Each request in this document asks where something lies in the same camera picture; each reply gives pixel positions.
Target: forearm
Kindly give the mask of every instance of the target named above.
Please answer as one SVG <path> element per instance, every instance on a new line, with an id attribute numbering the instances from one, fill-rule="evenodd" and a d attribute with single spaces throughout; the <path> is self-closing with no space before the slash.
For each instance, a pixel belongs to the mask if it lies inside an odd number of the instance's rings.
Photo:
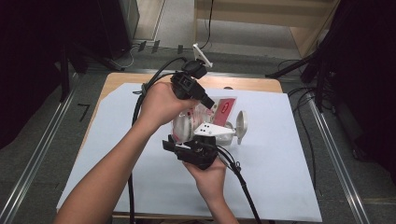
<path id="1" fill-rule="evenodd" d="M 219 224 L 235 224 L 239 223 L 228 207 L 224 199 L 215 200 L 214 202 L 206 202 L 207 207 L 212 214 L 213 219 Z"/>
<path id="2" fill-rule="evenodd" d="M 101 223 L 111 215 L 129 175 L 155 128 L 137 122 L 78 183 L 55 223 Z"/>

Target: gray floor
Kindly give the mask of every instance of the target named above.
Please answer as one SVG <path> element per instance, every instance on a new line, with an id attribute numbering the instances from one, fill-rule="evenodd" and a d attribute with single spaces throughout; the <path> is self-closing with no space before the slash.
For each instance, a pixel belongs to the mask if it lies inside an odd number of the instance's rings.
<path id="1" fill-rule="evenodd" d="M 290 42 L 283 46 L 272 45 L 271 50 L 253 53 L 253 48 L 241 48 L 238 54 L 230 54 L 227 51 L 232 46 L 217 45 L 221 40 L 214 39 L 212 49 L 206 53 L 207 58 L 214 63 L 209 70 L 213 73 L 233 73 L 240 77 L 263 77 L 264 74 L 274 73 L 279 63 L 285 59 L 297 57 L 291 50 L 296 50 Z M 264 41 L 270 45 L 268 38 Z M 125 71 L 136 71 L 136 69 L 159 69 L 165 62 L 177 56 L 173 49 L 159 49 L 155 54 L 150 53 L 150 48 L 142 52 L 133 52 L 134 64 Z M 192 59 L 192 52 L 185 50 L 183 56 Z M 118 63 L 127 64 L 131 59 L 125 55 Z M 179 69 L 175 64 L 169 69 Z M 67 178 L 77 156 L 82 138 L 87 130 L 92 112 L 96 105 L 99 93 L 105 83 L 106 76 L 110 73 L 101 64 L 90 61 L 90 69 L 86 75 L 80 76 L 80 82 L 76 86 L 75 96 L 64 116 L 64 119 L 49 146 L 43 163 L 41 164 L 35 179 L 13 220 L 13 223 L 51 223 L 56 210 L 55 206 L 62 194 Z M 299 71 L 293 71 L 280 79 L 282 89 L 288 92 L 294 88 L 302 87 L 299 80 Z M 35 151 L 41 135 L 50 122 L 52 114 L 59 105 L 61 90 L 57 89 L 50 95 L 41 108 L 32 116 L 23 128 L 18 138 L 7 147 L 0 150 L 0 207 L 3 208 L 7 197 L 13 186 L 21 176 L 24 167 Z M 299 95 L 290 99 L 295 106 Z M 80 121 L 85 107 L 78 104 L 91 105 L 85 118 Z M 355 219 L 349 207 L 346 195 L 341 187 L 340 181 L 334 171 L 329 153 L 318 130 L 318 125 L 308 105 L 302 107 L 303 119 L 313 141 L 317 165 L 317 197 L 323 223 L 355 223 Z M 364 202 L 368 217 L 372 223 L 396 223 L 396 187 L 392 184 L 389 173 L 374 162 L 356 161 L 351 154 L 351 145 L 347 141 L 337 117 L 329 111 L 325 111 L 325 117 L 337 146 L 340 149 L 346 168 L 348 169 L 356 188 Z M 302 141 L 307 165 L 313 174 L 312 156 L 308 146 L 300 119 L 295 117 L 296 126 Z M 127 221 L 115 219 L 114 223 L 126 223 Z M 278 221 L 277 223 L 290 223 L 289 221 Z"/>

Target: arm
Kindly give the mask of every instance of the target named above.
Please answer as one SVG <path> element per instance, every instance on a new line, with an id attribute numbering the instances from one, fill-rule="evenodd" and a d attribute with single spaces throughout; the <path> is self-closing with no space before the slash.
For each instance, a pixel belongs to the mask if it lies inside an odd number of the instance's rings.
<path id="1" fill-rule="evenodd" d="M 170 84 L 157 83 L 144 100 L 134 126 L 85 176 L 65 200 L 55 223 L 104 223 L 147 141 L 157 129 L 198 102 L 180 101 Z"/>
<path id="2" fill-rule="evenodd" d="M 219 224 L 238 223 L 238 220 L 225 202 L 223 195 L 226 171 L 224 163 L 219 158 L 216 158 L 213 164 L 206 170 L 201 170 L 195 165 L 186 162 L 183 163 L 194 177 L 197 188 L 215 221 Z"/>

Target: white paper sheet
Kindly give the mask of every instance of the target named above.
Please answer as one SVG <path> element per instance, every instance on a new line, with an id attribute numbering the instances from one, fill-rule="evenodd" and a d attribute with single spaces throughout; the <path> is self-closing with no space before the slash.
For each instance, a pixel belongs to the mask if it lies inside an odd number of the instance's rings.
<path id="1" fill-rule="evenodd" d="M 102 100 L 57 208 L 129 130 L 137 100 L 132 91 L 139 90 L 139 84 L 123 84 Z M 235 137 L 230 152 L 241 163 L 241 174 L 260 218 L 320 222 L 318 202 L 287 94 L 213 89 L 206 92 L 209 96 L 237 96 L 229 118 L 232 124 L 240 110 L 247 111 L 247 134 L 240 146 Z M 174 153 L 163 149 L 162 140 L 167 139 L 170 131 L 170 124 L 164 125 L 151 136 L 134 168 L 135 211 L 210 217 L 191 175 Z M 117 212 L 129 212 L 127 189 L 115 208 Z M 248 200 L 231 171 L 227 171 L 224 193 L 236 217 L 253 218 Z"/>

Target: hand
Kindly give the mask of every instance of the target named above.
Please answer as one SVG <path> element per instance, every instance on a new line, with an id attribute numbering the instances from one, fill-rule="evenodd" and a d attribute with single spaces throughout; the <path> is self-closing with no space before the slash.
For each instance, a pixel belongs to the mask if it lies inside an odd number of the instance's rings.
<path id="1" fill-rule="evenodd" d="M 174 119 L 181 111 L 199 104 L 197 100 L 179 100 L 170 83 L 158 82 L 149 90 L 140 111 L 140 120 L 157 130 Z"/>
<path id="2" fill-rule="evenodd" d="M 223 189 L 226 166 L 219 158 L 216 158 L 206 170 L 201 170 L 187 162 L 183 162 L 183 164 L 194 177 L 197 188 L 206 203 L 216 203 L 224 200 Z"/>

